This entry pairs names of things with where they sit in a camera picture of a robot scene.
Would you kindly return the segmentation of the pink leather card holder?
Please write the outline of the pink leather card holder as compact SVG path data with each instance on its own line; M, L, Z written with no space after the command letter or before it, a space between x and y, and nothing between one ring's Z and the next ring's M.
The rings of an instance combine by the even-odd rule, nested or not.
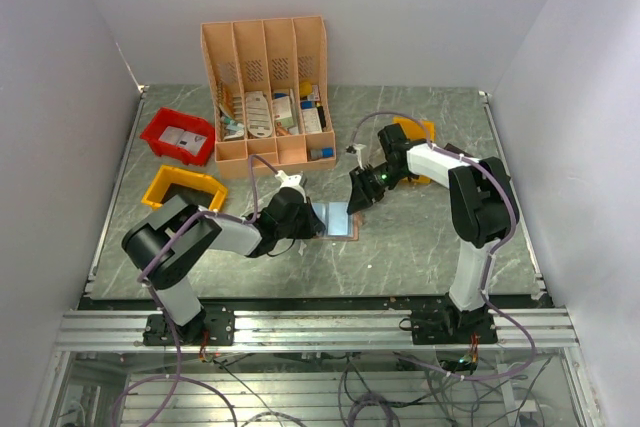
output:
M318 240L357 241L362 218L359 213L348 214L347 202L313 202L316 216L324 229L315 236Z

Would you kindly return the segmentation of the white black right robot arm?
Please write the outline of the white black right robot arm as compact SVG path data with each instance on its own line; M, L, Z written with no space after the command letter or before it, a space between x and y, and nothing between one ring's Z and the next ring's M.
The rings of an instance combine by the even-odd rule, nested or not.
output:
M455 306L440 320L450 341L465 341L476 330L469 311L488 300L496 251L508 242L520 214L511 179L498 157L478 159L454 153L428 139L409 139L397 123L378 132L385 161L359 163L349 172L347 212L358 213L381 201L402 180L426 177L448 189L451 222L460 239L458 265L448 297Z

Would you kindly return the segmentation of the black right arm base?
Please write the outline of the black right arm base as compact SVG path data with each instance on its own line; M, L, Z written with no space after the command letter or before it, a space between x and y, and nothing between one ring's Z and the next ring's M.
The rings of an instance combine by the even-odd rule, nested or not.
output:
M414 345L495 344L493 316L486 309L459 312L453 308L412 311L398 327L409 332Z

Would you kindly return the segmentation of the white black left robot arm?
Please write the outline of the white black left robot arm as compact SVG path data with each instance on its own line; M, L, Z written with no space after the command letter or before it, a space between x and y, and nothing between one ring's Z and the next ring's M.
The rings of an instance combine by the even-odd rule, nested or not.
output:
M177 195L131 228L121 247L167 312L170 334L192 344L203 334L204 308L188 274L207 250L257 258L281 240L324 231L309 197L293 187L280 188L266 207L245 217L207 211Z

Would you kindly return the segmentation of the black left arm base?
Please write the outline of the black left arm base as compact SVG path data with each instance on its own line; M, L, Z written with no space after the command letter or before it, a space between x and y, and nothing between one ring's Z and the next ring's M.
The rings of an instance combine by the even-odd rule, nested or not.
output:
M231 346L234 341L235 316L227 310L202 310L185 326L175 327L181 345ZM143 332L144 346L170 346L175 343L166 316L150 315Z

